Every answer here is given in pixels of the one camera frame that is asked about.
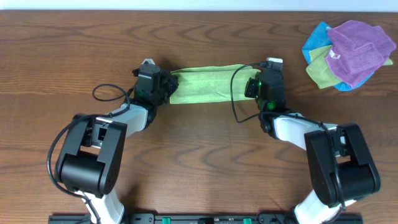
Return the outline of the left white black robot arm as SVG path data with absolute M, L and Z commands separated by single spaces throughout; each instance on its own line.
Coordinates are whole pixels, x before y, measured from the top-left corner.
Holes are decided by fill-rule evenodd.
M 129 223 L 129 214 L 118 199 L 124 143 L 128 136 L 146 129 L 157 108 L 169 102 L 178 78 L 156 68 L 134 71 L 137 82 L 121 90 L 120 107 L 107 114 L 76 114 L 49 149 L 47 170 L 62 192 L 82 199 L 89 211 L 80 223 Z

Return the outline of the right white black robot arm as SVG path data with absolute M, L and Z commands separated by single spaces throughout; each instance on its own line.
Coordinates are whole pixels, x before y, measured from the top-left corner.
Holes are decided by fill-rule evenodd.
M 326 124 L 285 105 L 282 80 L 250 78 L 244 92 L 270 137 L 305 150 L 312 191 L 284 223 L 334 223 L 347 206 L 378 192 L 381 178 L 357 124 Z

